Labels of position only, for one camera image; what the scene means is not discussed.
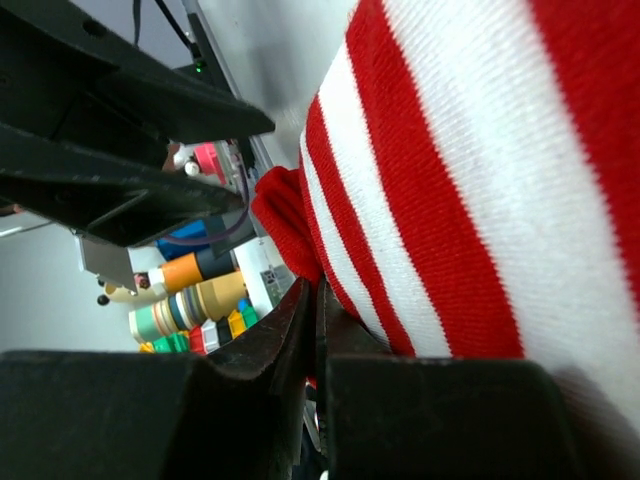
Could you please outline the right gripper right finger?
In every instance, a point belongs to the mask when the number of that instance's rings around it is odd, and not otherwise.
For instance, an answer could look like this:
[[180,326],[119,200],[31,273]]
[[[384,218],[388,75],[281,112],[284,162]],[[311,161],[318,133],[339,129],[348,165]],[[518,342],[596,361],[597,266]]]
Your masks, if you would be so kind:
[[581,479],[561,394],[522,360],[387,351],[322,283],[319,419],[333,479]]

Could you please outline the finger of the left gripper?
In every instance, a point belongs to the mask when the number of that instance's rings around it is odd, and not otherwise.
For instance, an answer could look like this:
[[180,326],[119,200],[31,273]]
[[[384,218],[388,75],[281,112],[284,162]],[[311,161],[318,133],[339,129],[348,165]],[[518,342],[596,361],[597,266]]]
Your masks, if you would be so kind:
[[2,2],[1,77],[2,122],[41,136],[81,93],[186,144],[275,128],[260,109],[169,69],[69,1]]
[[224,187],[8,125],[1,128],[1,198],[120,247],[141,246],[244,205]]

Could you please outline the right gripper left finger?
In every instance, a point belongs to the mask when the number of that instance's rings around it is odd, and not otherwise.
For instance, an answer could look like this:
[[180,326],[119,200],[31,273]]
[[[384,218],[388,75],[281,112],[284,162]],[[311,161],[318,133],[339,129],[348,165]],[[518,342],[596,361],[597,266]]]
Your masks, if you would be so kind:
[[287,479],[301,453],[310,287],[213,353],[1,357],[5,479]]

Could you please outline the red white striped sock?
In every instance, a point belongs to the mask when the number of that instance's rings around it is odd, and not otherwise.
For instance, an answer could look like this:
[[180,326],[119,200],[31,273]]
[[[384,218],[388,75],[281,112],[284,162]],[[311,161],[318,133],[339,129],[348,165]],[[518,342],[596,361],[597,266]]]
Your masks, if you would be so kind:
[[639,5],[361,1],[252,208],[394,349],[639,404]]

